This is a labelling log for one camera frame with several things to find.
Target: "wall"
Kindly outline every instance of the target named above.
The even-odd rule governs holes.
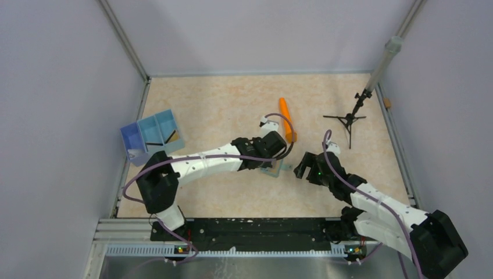
[[[411,0],[109,0],[152,76],[370,71]]]
[[[469,249],[460,278],[492,277],[492,10],[428,1],[384,79],[424,208],[449,214]]]
[[[0,278],[81,278],[143,82],[97,1],[3,1],[0,34]]]

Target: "orange object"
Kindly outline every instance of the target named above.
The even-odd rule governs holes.
[[[279,108],[281,110],[281,114],[289,119],[292,125],[290,111],[288,110],[288,105],[286,105],[286,100],[284,98],[279,99]],[[290,125],[286,120],[284,120],[284,132],[286,133],[285,137],[288,143],[296,142],[296,140],[298,139],[296,132],[291,131]]]

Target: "wooden table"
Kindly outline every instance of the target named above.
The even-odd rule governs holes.
[[[297,166],[305,151],[321,153],[323,135],[330,128],[347,172],[409,204],[376,96],[365,100],[358,113],[367,119],[353,126],[351,150],[342,124],[322,118],[350,112],[354,95],[368,78],[369,74],[153,78],[143,117],[172,109],[185,140],[185,148],[175,154],[186,155],[238,137],[258,136],[260,118],[279,112],[278,99],[284,97],[298,133],[286,164]],[[140,170],[131,166],[127,180]],[[128,194],[140,198],[135,183]],[[335,217],[346,206],[328,188],[296,179],[291,171],[282,171],[278,178],[260,170],[217,174],[181,185],[176,198],[186,217]],[[118,217],[148,216],[142,204],[122,199]]]

